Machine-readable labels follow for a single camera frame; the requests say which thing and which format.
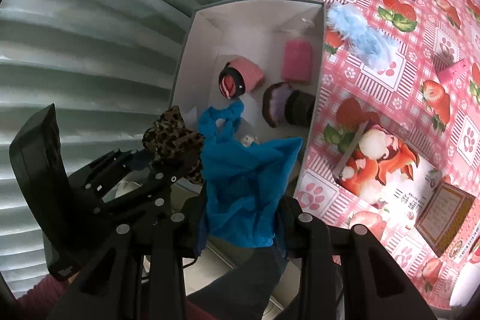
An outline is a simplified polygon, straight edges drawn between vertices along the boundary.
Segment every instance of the black mechanical device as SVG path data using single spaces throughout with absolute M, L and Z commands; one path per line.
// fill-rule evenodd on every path
M 59 281 L 79 272 L 49 320 L 184 320 L 183 258 L 206 245 L 206 191 L 172 213 L 171 185 L 200 151 L 152 165 L 146 150 L 111 151 L 67 176 L 55 107 L 33 115 L 10 146 L 10 161 L 44 233 L 49 272 Z M 124 176 L 150 168 L 138 189 L 103 200 Z M 434 320 L 436 317 L 393 258 L 362 225 L 327 226 L 284 197 L 277 243 L 302 259 L 298 319 L 335 319 L 333 255 L 340 255 L 347 320 Z M 150 256 L 148 283 L 143 257 Z

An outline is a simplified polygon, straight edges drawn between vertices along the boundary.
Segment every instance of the pink eraser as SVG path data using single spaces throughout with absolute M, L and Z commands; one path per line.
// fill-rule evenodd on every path
M 307 40 L 289 40 L 285 43 L 282 79 L 291 82 L 308 82 L 311 76 L 312 50 Z
M 457 79 L 460 75 L 468 69 L 468 64 L 465 60 L 457 61 L 453 63 L 450 67 L 447 67 L 441 71 L 437 72 L 438 81 L 440 84 L 447 84 L 453 79 Z

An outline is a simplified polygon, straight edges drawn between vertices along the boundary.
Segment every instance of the green curtain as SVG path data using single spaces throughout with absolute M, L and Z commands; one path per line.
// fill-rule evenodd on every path
M 16 132 L 55 103 L 67 172 L 114 148 L 140 148 L 167 108 L 192 11 L 216 1 L 2 1 L 0 271 L 16 297 L 47 273 L 39 225 L 10 166 Z

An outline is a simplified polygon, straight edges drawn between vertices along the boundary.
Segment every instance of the light blue fur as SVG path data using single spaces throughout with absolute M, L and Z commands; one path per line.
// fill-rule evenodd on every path
M 328 10 L 327 25 L 349 41 L 350 52 L 367 67 L 381 71 L 392 63 L 398 41 L 369 26 L 353 5 L 333 3 Z

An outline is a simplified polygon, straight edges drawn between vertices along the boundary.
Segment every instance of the person's arm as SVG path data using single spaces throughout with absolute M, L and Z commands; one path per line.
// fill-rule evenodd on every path
M 22 320 L 46 319 L 53 306 L 65 293 L 68 281 L 58 282 L 47 275 L 25 295 L 17 300 L 17 311 Z

